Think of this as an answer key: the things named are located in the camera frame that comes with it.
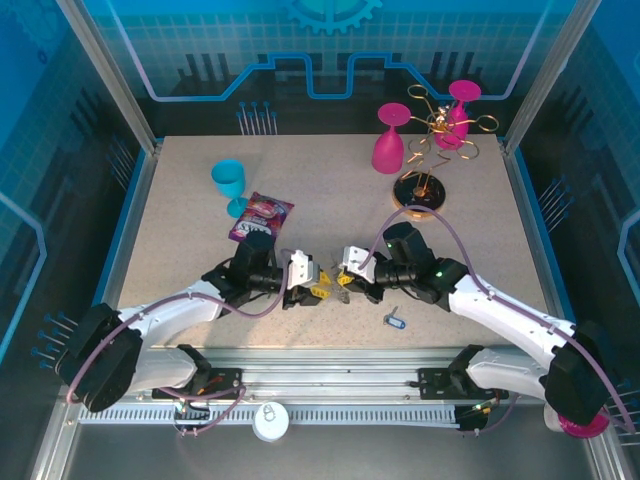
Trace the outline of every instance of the black round base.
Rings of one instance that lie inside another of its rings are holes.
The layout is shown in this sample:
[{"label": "black round base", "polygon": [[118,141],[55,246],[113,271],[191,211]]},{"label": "black round base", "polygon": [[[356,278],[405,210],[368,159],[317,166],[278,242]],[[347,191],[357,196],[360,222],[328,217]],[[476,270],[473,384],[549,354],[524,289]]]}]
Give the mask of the black round base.
[{"label": "black round base", "polygon": [[[409,205],[421,205],[438,210],[445,199],[445,190],[442,182],[431,175],[429,184],[425,188],[427,174],[424,172],[415,172],[414,175],[402,180],[402,177],[396,180],[393,185],[393,201],[398,208]],[[412,217],[428,217],[429,214],[419,210],[407,210],[405,213]]]}]

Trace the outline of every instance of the pink object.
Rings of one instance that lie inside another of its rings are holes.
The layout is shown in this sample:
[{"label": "pink object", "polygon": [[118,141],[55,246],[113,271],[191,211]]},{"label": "pink object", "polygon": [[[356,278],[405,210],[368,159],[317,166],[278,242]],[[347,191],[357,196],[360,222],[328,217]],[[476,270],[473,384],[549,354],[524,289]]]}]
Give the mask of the pink object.
[{"label": "pink object", "polygon": [[560,422],[560,426],[566,433],[576,438],[597,437],[609,426],[609,419],[601,414],[596,415],[596,418],[594,418],[593,421],[586,427],[570,422],[562,415],[558,415],[558,421]]},{"label": "pink object", "polygon": [[371,164],[380,173],[399,172],[404,163],[404,143],[395,127],[411,119],[411,111],[401,103],[386,103],[378,110],[378,118],[389,130],[376,141]]},{"label": "pink object", "polygon": [[[458,123],[469,120],[467,113],[464,111],[465,102],[473,102],[480,98],[482,93],[480,87],[470,80],[456,80],[449,85],[449,93],[457,100],[456,105],[449,112],[447,123]],[[453,133],[436,133],[436,143],[444,150],[457,150],[460,148],[469,132],[469,124],[463,123],[453,127]]]}]

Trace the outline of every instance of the speckled countertop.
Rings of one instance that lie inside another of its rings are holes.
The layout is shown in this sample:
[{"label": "speckled countertop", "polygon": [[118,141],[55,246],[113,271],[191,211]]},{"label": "speckled countertop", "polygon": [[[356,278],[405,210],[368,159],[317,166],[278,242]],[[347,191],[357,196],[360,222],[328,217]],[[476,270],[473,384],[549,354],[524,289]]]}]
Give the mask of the speckled countertop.
[{"label": "speckled countertop", "polygon": [[[370,165],[376,135],[168,137],[155,172],[127,272],[120,306],[148,303],[181,290],[235,252],[227,239],[234,220],[228,199],[216,190],[212,166],[241,160],[246,195],[258,191],[295,203],[277,248],[298,248],[329,269],[345,245],[369,247],[395,211],[396,175]],[[472,137],[481,154],[455,159],[435,175],[446,188],[441,213],[454,226],[476,270],[493,285],[545,310],[522,222],[494,135]],[[428,158],[437,161],[435,153]],[[461,260],[456,245],[434,219],[416,222],[437,256]],[[261,299],[247,311],[258,312]],[[407,327],[382,324],[398,306]],[[171,344],[207,347],[415,348],[504,344],[471,320],[388,291],[380,305],[352,295],[351,304],[330,298],[317,307],[276,309],[259,320],[228,315],[184,331]]]}]

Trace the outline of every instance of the glass panel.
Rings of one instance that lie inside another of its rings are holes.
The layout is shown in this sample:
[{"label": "glass panel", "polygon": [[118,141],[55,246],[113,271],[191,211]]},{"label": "glass panel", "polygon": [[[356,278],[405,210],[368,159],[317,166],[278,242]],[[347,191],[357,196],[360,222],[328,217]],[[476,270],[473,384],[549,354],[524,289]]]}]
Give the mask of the glass panel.
[{"label": "glass panel", "polygon": [[[267,114],[265,101],[279,133],[373,132],[386,101],[426,111],[408,97],[408,85],[427,85],[437,103],[451,99],[448,86],[457,79],[481,86],[473,113],[495,114],[506,131],[574,1],[86,5],[163,136],[239,134],[239,103],[259,116]],[[256,126],[269,133],[271,125]]]},{"label": "glass panel", "polygon": [[[521,144],[576,320],[607,328],[632,390],[640,385],[637,21],[629,2],[600,5]],[[638,410],[640,397],[625,400]]]},{"label": "glass panel", "polygon": [[0,478],[28,478],[60,388],[45,317],[92,303],[139,147],[55,2],[0,2],[0,65]]}]

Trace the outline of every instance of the gray floor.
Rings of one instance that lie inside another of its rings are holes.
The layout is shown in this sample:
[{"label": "gray floor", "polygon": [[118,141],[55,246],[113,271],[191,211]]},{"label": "gray floor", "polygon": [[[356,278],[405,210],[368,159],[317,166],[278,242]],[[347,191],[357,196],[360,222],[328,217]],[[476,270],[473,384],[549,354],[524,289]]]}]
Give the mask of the gray floor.
[{"label": "gray floor", "polygon": [[551,433],[519,407],[481,438],[415,427],[292,426],[276,444],[250,427],[180,438],[166,426],[85,426],[67,480],[593,478],[582,441]]}]

